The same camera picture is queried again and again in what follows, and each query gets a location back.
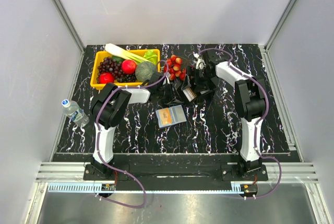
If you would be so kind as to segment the black card holder wallet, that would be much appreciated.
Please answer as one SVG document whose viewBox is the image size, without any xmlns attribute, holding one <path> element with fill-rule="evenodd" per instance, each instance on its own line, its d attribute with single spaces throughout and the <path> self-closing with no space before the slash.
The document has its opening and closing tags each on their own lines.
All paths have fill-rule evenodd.
<svg viewBox="0 0 334 224">
<path fill-rule="evenodd" d="M 175 105 L 175 106 L 169 107 L 169 109 L 170 109 L 170 112 L 171 112 L 171 115 L 172 115 L 173 123 L 171 125 L 168 125 L 168 126 L 176 125 L 176 124 L 183 123 L 183 122 L 187 121 L 184 110 L 183 110 L 183 107 L 181 105 Z"/>
</svg>

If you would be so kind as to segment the black card box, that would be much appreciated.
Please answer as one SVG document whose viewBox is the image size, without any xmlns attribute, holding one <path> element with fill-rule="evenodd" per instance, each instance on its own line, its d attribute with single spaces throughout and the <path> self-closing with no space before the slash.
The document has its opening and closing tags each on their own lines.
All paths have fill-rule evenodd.
<svg viewBox="0 0 334 224">
<path fill-rule="evenodd" d="M 178 93 L 185 104 L 192 104 L 212 99 L 216 89 L 217 86 L 211 79 L 196 83 L 195 78 L 186 76 L 178 88 Z"/>
</svg>

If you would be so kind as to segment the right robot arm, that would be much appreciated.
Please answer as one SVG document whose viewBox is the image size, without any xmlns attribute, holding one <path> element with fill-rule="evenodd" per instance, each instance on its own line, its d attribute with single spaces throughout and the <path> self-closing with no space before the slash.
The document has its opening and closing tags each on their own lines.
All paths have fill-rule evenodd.
<svg viewBox="0 0 334 224">
<path fill-rule="evenodd" d="M 234 88 L 235 109 L 242 122 L 237 173 L 241 179 L 249 180 L 262 166 L 259 149 L 261 126 L 269 110 L 264 80 L 241 71 L 229 61 L 200 61 L 196 67 L 186 68 L 181 87 L 186 101 L 194 102 L 213 94 L 216 89 L 212 82 L 214 77 L 223 79 Z"/>
</svg>

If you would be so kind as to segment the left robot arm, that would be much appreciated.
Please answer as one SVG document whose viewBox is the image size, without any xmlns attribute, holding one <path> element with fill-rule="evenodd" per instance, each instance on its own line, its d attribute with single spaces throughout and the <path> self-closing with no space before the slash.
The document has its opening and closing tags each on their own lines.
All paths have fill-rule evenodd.
<svg viewBox="0 0 334 224">
<path fill-rule="evenodd" d="M 174 84 L 169 82 L 169 75 L 158 72 L 136 87 L 119 87 L 110 82 L 93 99 L 91 119 L 96 136 L 91 165 L 100 179 L 107 180 L 113 174 L 113 167 L 108 163 L 114 157 L 114 133 L 128 105 L 147 102 L 158 102 L 166 107 L 183 103 Z"/>
</svg>

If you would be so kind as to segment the brown credit card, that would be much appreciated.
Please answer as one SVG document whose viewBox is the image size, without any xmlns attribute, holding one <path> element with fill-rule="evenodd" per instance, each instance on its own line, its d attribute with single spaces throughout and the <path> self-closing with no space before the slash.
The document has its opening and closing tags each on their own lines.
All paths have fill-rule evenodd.
<svg viewBox="0 0 334 224">
<path fill-rule="evenodd" d="M 165 127 L 173 123 L 172 115 L 169 108 L 157 110 L 157 117 L 160 127 Z"/>
</svg>

